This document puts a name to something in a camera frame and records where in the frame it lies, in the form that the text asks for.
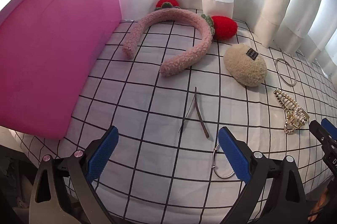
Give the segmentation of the person's hand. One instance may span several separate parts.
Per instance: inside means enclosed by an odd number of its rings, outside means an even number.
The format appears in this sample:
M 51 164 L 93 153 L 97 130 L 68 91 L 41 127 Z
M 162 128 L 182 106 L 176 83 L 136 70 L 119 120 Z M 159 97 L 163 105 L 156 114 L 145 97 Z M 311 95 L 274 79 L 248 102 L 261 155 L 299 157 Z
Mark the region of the person's hand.
M 315 206 L 310 211 L 310 216 L 308 216 L 309 222 L 313 222 L 313 221 L 316 220 L 319 211 L 321 211 L 323 209 L 323 207 L 327 203 L 327 200 L 328 200 L 328 188 L 325 188 L 325 190 L 321 194 L 318 202 L 315 204 Z

